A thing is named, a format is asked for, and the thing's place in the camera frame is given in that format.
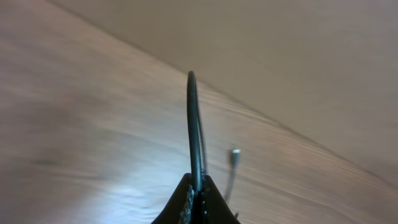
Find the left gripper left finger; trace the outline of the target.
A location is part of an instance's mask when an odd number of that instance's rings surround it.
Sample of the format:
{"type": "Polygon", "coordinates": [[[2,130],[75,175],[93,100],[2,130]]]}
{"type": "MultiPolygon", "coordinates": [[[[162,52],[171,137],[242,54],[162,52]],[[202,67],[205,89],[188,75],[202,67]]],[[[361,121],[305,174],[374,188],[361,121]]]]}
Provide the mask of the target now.
{"type": "Polygon", "coordinates": [[[152,224],[190,224],[194,198],[191,174],[186,173],[152,224]]]}

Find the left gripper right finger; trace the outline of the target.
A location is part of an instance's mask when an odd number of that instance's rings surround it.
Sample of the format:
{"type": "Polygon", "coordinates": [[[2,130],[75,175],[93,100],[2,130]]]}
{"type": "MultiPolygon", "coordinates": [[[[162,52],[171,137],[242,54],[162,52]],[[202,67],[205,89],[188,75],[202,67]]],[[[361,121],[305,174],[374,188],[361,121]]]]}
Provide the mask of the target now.
{"type": "Polygon", "coordinates": [[[204,180],[203,203],[204,223],[240,224],[209,175],[206,175],[204,180]]]}

